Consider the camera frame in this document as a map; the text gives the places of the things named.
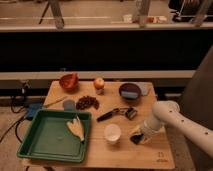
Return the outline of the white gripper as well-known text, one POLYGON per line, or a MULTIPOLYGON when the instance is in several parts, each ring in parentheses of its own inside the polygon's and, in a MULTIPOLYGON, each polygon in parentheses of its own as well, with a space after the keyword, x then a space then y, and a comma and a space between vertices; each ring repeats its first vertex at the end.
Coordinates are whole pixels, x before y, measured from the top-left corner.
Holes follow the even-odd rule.
POLYGON ((130 140, 134 144, 145 144, 149 141, 150 136, 142 129, 140 125, 135 126, 130 133, 130 140))

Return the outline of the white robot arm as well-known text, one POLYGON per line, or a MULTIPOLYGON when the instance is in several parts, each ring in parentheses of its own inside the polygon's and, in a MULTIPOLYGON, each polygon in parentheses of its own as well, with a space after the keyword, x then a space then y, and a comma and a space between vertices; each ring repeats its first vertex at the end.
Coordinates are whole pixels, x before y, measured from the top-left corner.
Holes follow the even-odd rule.
POLYGON ((132 130, 130 140, 134 144, 146 144, 159 133, 165 124, 178 129, 213 158, 213 130, 184 117, 180 113, 180 107, 175 101, 155 102, 151 113, 132 130))

